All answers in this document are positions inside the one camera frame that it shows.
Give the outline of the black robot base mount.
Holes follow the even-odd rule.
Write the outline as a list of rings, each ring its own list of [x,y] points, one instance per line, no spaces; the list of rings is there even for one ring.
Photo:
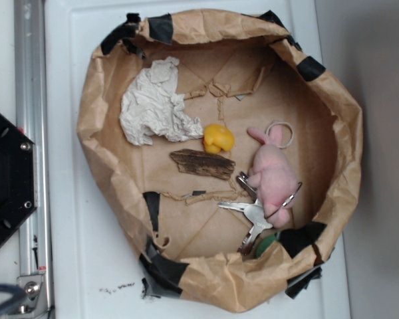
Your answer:
[[[37,208],[34,143],[0,113],[0,248]]]

